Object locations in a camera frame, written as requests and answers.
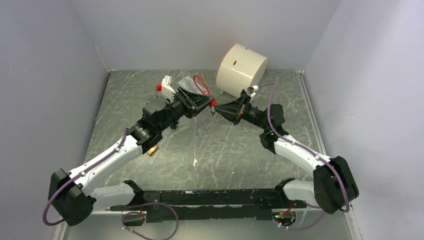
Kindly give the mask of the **red cable lock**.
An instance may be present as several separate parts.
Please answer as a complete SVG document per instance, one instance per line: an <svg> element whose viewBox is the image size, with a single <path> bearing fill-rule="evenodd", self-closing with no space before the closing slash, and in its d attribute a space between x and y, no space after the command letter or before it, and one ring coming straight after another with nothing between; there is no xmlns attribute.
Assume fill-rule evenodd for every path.
<svg viewBox="0 0 424 240"><path fill-rule="evenodd" d="M193 76L193 81L194 81L194 85L200 91L201 94L203 94L205 96L210 96L210 97L212 96L208 86L205 83L205 81L199 75L195 74ZM208 106L211 108L212 111L214 111L216 104L217 104L217 101L214 98L212 98L212 100L210 101Z"/></svg>

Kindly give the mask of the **brass padlock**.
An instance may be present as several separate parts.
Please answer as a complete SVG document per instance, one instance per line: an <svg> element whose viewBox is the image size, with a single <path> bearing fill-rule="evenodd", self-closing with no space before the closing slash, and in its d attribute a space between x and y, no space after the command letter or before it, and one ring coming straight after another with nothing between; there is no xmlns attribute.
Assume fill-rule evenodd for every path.
<svg viewBox="0 0 424 240"><path fill-rule="evenodd" d="M156 145L154 145L154 146L152 146L147 152L146 152L146 154L148 155L148 156L153 156L157 151L158 151L158 149L159 149L159 146L156 144Z"/></svg>

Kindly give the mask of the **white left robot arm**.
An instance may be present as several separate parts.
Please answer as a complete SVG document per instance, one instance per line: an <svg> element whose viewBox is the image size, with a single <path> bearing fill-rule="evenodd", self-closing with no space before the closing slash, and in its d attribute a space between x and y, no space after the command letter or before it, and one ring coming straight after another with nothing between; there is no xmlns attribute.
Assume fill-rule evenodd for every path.
<svg viewBox="0 0 424 240"><path fill-rule="evenodd" d="M132 181L114 187L98 187L124 164L151 154L167 128L176 129L180 118L196 117L216 101L211 95L189 92L179 87L173 100L151 97L142 109L142 117L122 137L92 160L70 171L56 170L50 177L48 202L42 214L46 226L66 222L75 226L92 211L125 205L137 210L143 203L143 190Z"/></svg>

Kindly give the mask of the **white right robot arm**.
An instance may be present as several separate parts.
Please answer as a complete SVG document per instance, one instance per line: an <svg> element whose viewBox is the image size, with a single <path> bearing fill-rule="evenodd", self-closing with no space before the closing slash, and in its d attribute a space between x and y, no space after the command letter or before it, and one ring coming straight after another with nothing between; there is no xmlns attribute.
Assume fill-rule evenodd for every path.
<svg viewBox="0 0 424 240"><path fill-rule="evenodd" d="M261 110L250 100L251 97L243 93L232 102L216 105L214 110L234 125L244 120L261 128L259 139L266 150L289 159L312 177L311 181L283 181L281 190L274 195L276 204L286 208L293 201L303 201L328 214L348 212L350 202L360 193L347 160L321 154L285 131L284 110L280 104L270 103Z"/></svg>

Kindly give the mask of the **clear plastic bag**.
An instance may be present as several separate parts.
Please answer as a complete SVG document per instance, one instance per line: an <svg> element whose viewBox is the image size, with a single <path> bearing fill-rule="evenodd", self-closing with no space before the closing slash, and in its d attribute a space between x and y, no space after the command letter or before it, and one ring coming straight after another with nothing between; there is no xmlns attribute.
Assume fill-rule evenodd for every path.
<svg viewBox="0 0 424 240"><path fill-rule="evenodd" d="M185 89L185 90L187 90L187 91L189 91L191 93L198 94L198 95L203 95L202 91L196 85L194 79L191 78L190 76L184 77L183 79L181 79L180 81L178 81L177 84L181 88L183 88L183 89Z"/></svg>

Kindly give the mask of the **cream cylindrical container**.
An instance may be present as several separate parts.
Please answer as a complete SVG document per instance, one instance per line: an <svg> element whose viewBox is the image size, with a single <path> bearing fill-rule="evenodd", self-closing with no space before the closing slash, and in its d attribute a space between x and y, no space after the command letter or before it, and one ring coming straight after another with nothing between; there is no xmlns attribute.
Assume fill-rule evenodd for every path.
<svg viewBox="0 0 424 240"><path fill-rule="evenodd" d="M241 44L235 44L223 57L216 74L216 87L238 98L243 89L258 85L268 58Z"/></svg>

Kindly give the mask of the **black table edge rail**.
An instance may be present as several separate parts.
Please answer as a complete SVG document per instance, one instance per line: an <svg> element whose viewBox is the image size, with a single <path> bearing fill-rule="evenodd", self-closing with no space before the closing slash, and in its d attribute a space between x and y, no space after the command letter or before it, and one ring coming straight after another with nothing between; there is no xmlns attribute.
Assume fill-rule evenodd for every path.
<svg viewBox="0 0 424 240"><path fill-rule="evenodd" d="M256 219L291 206L274 188L221 190L146 190L143 198L110 207L113 212L143 211L147 223L179 220Z"/></svg>

